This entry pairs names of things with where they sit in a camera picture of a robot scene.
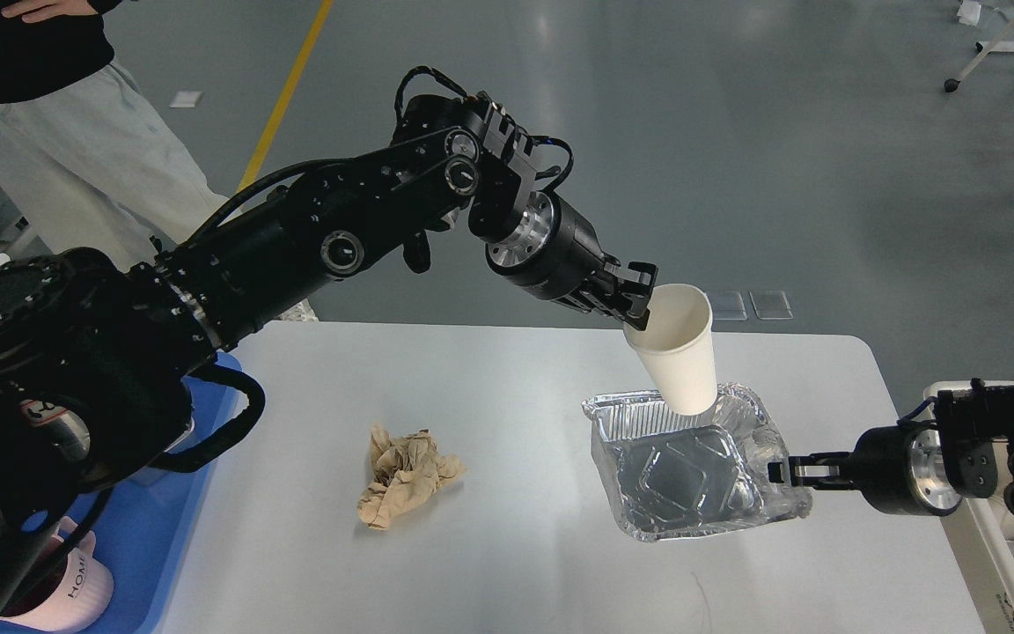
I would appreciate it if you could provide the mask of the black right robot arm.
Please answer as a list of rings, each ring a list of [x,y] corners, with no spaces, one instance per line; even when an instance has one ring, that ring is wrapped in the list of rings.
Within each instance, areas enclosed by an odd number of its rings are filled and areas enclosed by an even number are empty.
[[[932,388],[853,450],[775,459],[766,473],[773,484],[852,490],[886,514],[945,517],[965,498],[999,495],[1014,515],[1014,384]]]

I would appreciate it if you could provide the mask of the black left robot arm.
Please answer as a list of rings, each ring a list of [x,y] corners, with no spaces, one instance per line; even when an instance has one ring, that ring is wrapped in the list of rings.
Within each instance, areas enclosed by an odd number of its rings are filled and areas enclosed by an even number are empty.
[[[559,196],[574,168],[535,167],[531,134],[485,92],[414,67],[386,148],[314,159],[242,188],[192,237],[119,270],[100,250],[0,266],[0,615],[51,573],[46,542],[81,495],[92,529],[145,467],[197,472],[264,412],[264,390],[215,364],[327,284],[468,212],[492,272],[539,300],[647,328],[652,263],[622,264]]]

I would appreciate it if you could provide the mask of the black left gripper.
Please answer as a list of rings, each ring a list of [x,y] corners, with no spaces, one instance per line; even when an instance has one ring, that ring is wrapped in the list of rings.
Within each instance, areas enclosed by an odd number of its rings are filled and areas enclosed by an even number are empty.
[[[531,193],[518,227],[486,246],[486,261],[536,299],[607,314],[639,332],[648,327],[658,266],[621,265],[600,248],[589,221],[558,195]]]

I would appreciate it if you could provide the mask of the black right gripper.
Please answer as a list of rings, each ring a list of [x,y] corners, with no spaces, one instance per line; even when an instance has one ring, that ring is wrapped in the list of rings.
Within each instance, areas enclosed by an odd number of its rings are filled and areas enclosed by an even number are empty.
[[[813,490],[858,490],[874,510],[893,515],[945,517],[961,503],[947,479],[940,436],[926,424],[870,429],[853,453],[770,461],[768,480]]]

